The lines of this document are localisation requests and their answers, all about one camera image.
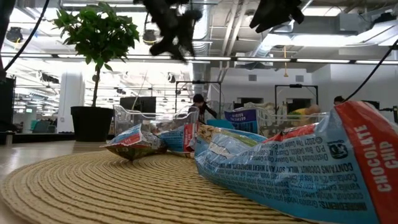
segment chocolate chip snack bag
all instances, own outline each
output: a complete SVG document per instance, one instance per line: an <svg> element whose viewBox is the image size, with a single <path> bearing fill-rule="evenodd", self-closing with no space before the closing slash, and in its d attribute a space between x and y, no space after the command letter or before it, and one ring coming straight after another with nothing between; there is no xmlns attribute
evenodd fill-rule
<svg viewBox="0 0 398 224"><path fill-rule="evenodd" d="M293 217L318 223L398 223L398 126L347 101L319 123L262 142L199 131L198 173Z"/></svg>

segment exposed ductwork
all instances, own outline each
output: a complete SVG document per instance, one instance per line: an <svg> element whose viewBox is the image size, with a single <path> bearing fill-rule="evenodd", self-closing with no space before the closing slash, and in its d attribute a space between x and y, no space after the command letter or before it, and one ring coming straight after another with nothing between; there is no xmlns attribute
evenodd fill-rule
<svg viewBox="0 0 398 224"><path fill-rule="evenodd" d="M311 1L306 2L302 11L309 6ZM268 33L285 34L288 37L295 37L300 34L314 34L314 35L353 35L353 45L372 45L380 44L388 45L388 40L395 41L398 36L398 21L387 22L369 22L375 21L384 13L391 12L392 15L397 15L397 5L387 6L382 9L367 12L365 14L345 14L341 13L335 17L330 16L306 16L303 23L299 26L292 21L284 26L274 27L262 34L261 44L253 51L244 55L244 57L266 57L274 45L267 44L269 42ZM236 63L235 68L245 68L252 70L255 68L266 68L265 63L251 62L251 63Z"/></svg>
<svg viewBox="0 0 398 224"><path fill-rule="evenodd" d="M202 18L195 24L195 31L193 32L193 39L196 41L193 43L196 55L208 55L209 54L209 43L200 42L208 37L208 28L210 24L210 7L207 5L194 5L194 9L200 10L203 13ZM193 63L193 80L209 80L210 79L210 64L208 63ZM204 85L195 84L192 85L194 94L202 94Z"/></svg>
<svg viewBox="0 0 398 224"><path fill-rule="evenodd" d="M313 0L308 0L307 2L304 2L302 4L301 11L303 12L307 7L309 7L311 5L312 2L313 2ZM293 30L294 23L295 23L294 21L290 21L290 22L287 22L286 24L282 24L280 29ZM271 49L274 46L269 46L269 45L266 45L264 43L266 42L267 35L268 35L268 33L271 30L272 30L272 28L261 33L262 41L257 46L257 48L254 51L251 52L250 57L265 57L265 56L267 56L269 54L269 52L271 51ZM245 63L245 64L242 64L242 65L235 66L235 68L245 68L247 70L265 68L265 67L266 67L265 63L258 63L258 62L250 62L250 63Z"/></svg>

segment dark hair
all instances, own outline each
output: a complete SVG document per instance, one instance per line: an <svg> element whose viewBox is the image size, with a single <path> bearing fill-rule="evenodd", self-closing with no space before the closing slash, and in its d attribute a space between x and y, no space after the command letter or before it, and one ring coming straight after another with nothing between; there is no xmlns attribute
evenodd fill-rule
<svg viewBox="0 0 398 224"><path fill-rule="evenodd" d="M334 102L343 102L344 98L342 96L336 96Z"/></svg>
<svg viewBox="0 0 398 224"><path fill-rule="evenodd" d="M205 101L205 99L201 94L196 94L195 96L193 96L194 103L202 103L204 101Z"/></svg>

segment person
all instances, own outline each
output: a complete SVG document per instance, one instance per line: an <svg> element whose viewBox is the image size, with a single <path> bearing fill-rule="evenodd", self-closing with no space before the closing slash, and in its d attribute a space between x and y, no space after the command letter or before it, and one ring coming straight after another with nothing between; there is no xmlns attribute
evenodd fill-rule
<svg viewBox="0 0 398 224"><path fill-rule="evenodd" d="M217 118L217 112L213 111L209 108L205 102L204 97L201 94L196 94L193 96L193 104L192 106L196 106L199 108L199 122L205 124L205 111L209 112L214 118ZM195 111L194 108L190 108L188 112Z"/></svg>
<svg viewBox="0 0 398 224"><path fill-rule="evenodd" d="M298 115L291 116L291 119L298 119L299 121L293 121L292 124L294 126L304 126L307 124L313 123L311 118L307 117L316 113L320 113L321 110L318 105L311 105L309 108L297 109L295 111L290 112L288 115Z"/></svg>
<svg viewBox="0 0 398 224"><path fill-rule="evenodd" d="M343 102L344 102L344 98L342 96L336 96L333 104L336 106L336 105L342 104Z"/></svg>

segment snack bag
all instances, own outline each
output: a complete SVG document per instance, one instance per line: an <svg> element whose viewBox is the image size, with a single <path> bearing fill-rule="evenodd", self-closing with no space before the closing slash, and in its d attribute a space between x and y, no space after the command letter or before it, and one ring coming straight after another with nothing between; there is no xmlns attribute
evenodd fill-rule
<svg viewBox="0 0 398 224"><path fill-rule="evenodd" d="M293 217L398 223L397 132L371 105L348 101L254 146L218 133L204 147L198 135L195 160L211 182Z"/></svg>
<svg viewBox="0 0 398 224"><path fill-rule="evenodd" d="M156 135L145 131L141 124L122 132L101 147L130 161L167 151L165 143Z"/></svg>
<svg viewBox="0 0 398 224"><path fill-rule="evenodd" d="M191 157L193 149L189 145L196 128L196 123L184 124L174 130L161 133L159 137L166 143L171 152L180 156Z"/></svg>
<svg viewBox="0 0 398 224"><path fill-rule="evenodd" d="M211 143L211 140L218 134L228 139L229 137L232 137L236 142L242 142L243 145L239 144L241 150L244 150L245 146L248 150L251 146L255 146L256 144L266 140L264 136L254 133L226 128L216 128L214 126L201 124L199 125L196 144L193 146L195 148L195 155L199 155L202 152L207 151L210 144L214 146L214 144Z"/></svg>

